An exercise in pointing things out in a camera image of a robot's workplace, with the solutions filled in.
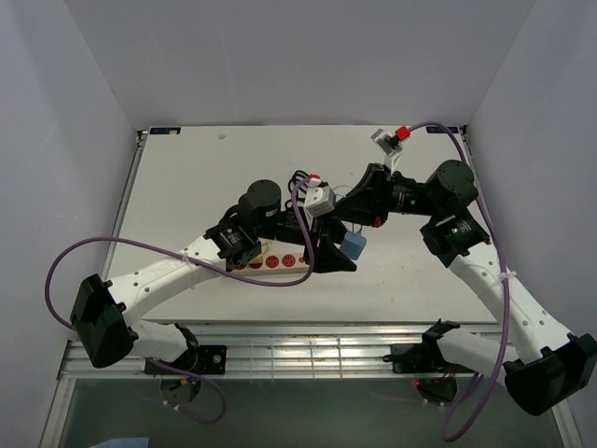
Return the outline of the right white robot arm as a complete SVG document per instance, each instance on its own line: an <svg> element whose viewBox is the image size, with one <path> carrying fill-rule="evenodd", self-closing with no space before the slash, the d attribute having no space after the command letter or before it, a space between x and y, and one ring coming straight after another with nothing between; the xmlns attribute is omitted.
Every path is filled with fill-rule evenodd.
<svg viewBox="0 0 597 448"><path fill-rule="evenodd" d="M392 213L428 216L421 234L429 252L507 326L509 342L501 346L439 320L403 360L433 371L455 364L495 374L524 411L538 416L589 383L596 341L589 334L576 336L535 300L512 271L500 267L490 235L467 209L478 195L473 173L461 161L442 162L423 183L372 163L332 214L374 228Z"/></svg>

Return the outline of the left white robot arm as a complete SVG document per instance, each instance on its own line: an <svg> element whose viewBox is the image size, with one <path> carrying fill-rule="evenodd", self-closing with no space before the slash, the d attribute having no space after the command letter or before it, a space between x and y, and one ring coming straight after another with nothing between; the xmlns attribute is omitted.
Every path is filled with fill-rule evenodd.
<svg viewBox="0 0 597 448"><path fill-rule="evenodd" d="M304 259L315 273L353 272L355 264L336 246L345 232L338 221L330 235L309 231L301 210L283 210L280 187L258 180L217 225L181 251L133 273L83 280L70 321L97 369L138 356L188 372L198 361L195 337L178 324L148 322L144 315L202 282L247 266L260 254L263 237L304 244Z"/></svg>

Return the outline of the beige red power strip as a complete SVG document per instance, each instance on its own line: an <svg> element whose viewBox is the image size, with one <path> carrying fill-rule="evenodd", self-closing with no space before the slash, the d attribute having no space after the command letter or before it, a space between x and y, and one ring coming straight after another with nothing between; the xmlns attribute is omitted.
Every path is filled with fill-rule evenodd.
<svg viewBox="0 0 597 448"><path fill-rule="evenodd" d="M240 266L235 273L241 276L299 273L308 271L309 265L300 253L271 253L258 256Z"/></svg>

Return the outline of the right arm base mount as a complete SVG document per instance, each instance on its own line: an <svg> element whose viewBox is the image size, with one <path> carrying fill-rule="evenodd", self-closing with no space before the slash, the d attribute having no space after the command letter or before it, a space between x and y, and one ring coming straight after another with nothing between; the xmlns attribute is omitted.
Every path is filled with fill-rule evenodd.
<svg viewBox="0 0 597 448"><path fill-rule="evenodd" d="M391 364L394 373L452 373L455 369L436 346L424 343L392 344L382 361Z"/></svg>

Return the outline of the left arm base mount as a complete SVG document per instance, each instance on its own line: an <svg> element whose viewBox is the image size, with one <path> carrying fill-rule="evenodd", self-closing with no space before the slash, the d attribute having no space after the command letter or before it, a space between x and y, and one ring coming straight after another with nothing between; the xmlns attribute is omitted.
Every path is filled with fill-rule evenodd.
<svg viewBox="0 0 597 448"><path fill-rule="evenodd" d="M226 345L200 345L188 349L173 362L147 360L144 373L148 375L165 375L187 371L199 375L224 374L227 354L228 347Z"/></svg>

